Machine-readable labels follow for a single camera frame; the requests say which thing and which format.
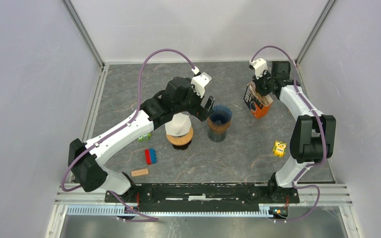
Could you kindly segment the grey glass carafe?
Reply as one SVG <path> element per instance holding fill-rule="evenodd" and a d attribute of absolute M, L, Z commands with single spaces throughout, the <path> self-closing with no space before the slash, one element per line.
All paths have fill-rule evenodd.
<path fill-rule="evenodd" d="M 223 133 L 215 133 L 214 131 L 209 131 L 208 132 L 208 138 L 213 141 L 213 142 L 222 142 L 225 140 L 227 136 L 227 132 L 223 132 Z"/>

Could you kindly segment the red blue lego brick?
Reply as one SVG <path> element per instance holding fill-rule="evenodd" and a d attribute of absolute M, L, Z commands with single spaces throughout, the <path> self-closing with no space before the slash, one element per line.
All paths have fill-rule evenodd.
<path fill-rule="evenodd" d="M 156 151 L 153 148 L 145 150 L 145 160 L 147 165 L 153 165 L 157 163 Z"/>

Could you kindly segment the yellow owl toy block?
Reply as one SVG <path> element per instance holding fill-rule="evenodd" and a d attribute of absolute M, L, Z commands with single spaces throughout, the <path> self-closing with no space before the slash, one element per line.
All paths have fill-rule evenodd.
<path fill-rule="evenodd" d="M 279 158 L 284 157 L 286 154 L 286 147 L 287 144 L 285 142 L 276 140 L 272 149 L 273 155 Z"/>

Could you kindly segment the blue ribbed cone dripper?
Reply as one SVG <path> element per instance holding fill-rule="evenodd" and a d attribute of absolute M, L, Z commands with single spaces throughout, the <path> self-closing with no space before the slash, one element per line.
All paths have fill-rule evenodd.
<path fill-rule="evenodd" d="M 232 119 L 231 109 L 226 105 L 215 105 L 211 109 L 209 119 L 214 124 L 226 124 Z"/>

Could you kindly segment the aluminium frame rail front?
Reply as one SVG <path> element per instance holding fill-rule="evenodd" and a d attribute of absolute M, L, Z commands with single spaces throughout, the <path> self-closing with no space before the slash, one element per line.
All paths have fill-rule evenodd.
<path fill-rule="evenodd" d="M 266 196 L 262 183 L 142 183 L 130 201 L 121 203 L 101 188 L 85 192 L 58 191 L 46 237 L 58 238 L 67 215 L 130 216 L 128 207 L 151 217 L 263 217 L 278 210 L 303 207 L 337 207 L 347 235 L 360 238 L 361 230 L 347 186 L 344 184 L 303 184 L 288 195 Z"/>

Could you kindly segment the long wooden block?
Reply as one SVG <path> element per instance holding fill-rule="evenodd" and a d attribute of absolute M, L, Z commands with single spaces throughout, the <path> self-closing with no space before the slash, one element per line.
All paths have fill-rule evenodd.
<path fill-rule="evenodd" d="M 149 174 L 149 170 L 147 168 L 131 171 L 132 177 L 146 176 L 148 174 Z"/>

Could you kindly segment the dark wooden ring holder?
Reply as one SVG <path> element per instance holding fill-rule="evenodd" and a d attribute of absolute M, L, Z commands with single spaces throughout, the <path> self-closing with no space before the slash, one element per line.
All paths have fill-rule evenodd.
<path fill-rule="evenodd" d="M 230 127 L 231 121 L 229 120 L 226 123 L 222 123 L 221 121 L 219 123 L 215 123 L 210 118 L 208 118 L 207 123 L 212 132 L 215 134 L 223 134 Z"/>

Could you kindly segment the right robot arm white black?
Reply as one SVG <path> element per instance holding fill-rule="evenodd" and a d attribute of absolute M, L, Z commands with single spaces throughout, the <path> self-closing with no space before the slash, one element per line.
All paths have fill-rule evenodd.
<path fill-rule="evenodd" d="M 255 91 L 262 96 L 274 94 L 290 111 L 296 123 L 289 143 L 290 157 L 274 173 L 267 185 L 267 197 L 280 202 L 296 189 L 298 180 L 333 153 L 336 119 L 325 115 L 307 99 L 297 80 L 287 82 L 274 78 L 263 59 L 250 61 L 254 70 Z"/>

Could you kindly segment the green owl toy block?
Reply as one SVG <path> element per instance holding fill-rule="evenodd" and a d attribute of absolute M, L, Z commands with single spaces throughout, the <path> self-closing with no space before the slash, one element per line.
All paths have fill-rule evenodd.
<path fill-rule="evenodd" d="M 152 134 L 151 134 L 151 132 L 149 132 L 149 133 L 146 133 L 146 134 L 139 136 L 137 141 L 146 141 L 146 140 L 149 140 L 151 137 L 152 137 Z"/>

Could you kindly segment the light wooden ring holder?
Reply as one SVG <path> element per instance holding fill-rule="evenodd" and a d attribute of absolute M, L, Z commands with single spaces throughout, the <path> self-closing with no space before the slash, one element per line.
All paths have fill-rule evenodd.
<path fill-rule="evenodd" d="M 182 136 L 172 136 L 172 135 L 166 134 L 166 137 L 167 137 L 168 141 L 171 144 L 175 145 L 175 146 L 186 145 L 193 138 L 193 127 L 191 126 L 189 132 L 187 134 L 185 134 L 185 135 L 182 135 Z"/>

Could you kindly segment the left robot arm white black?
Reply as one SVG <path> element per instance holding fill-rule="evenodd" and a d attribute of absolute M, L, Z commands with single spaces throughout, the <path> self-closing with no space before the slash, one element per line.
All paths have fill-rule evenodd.
<path fill-rule="evenodd" d="M 68 168 L 85 192 L 98 188 L 113 191 L 124 202 L 132 201 L 136 189 L 124 174 L 111 171 L 105 163 L 118 151 L 147 133 L 165 126 L 166 134 L 174 138 L 191 136 L 189 116 L 205 121 L 214 98 L 201 105 L 211 77 L 202 73 L 190 78 L 175 77 L 165 90 L 144 101 L 140 110 L 103 134 L 86 142 L 73 140 L 69 145 Z"/>

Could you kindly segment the white paper coffee filter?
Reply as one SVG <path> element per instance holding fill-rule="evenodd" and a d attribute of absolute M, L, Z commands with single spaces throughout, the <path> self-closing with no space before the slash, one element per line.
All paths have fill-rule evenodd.
<path fill-rule="evenodd" d="M 165 124 L 166 134 L 173 137 L 185 136 L 191 128 L 191 120 L 183 113 L 175 114 L 170 122 Z"/>

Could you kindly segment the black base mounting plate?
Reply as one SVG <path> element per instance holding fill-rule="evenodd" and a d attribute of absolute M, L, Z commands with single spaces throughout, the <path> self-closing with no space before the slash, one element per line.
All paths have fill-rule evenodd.
<path fill-rule="evenodd" d="M 259 204 L 297 204 L 294 188 L 263 183 L 141 183 L 120 195 L 140 212 L 255 212 Z"/>

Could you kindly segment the orange filter box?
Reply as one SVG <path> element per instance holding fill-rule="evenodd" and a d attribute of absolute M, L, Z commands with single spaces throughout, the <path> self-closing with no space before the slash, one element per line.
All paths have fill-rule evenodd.
<path fill-rule="evenodd" d="M 255 91 L 255 83 L 253 82 L 247 84 L 243 100 L 256 119 L 266 116 L 273 103 L 271 96 L 261 96 Z"/>

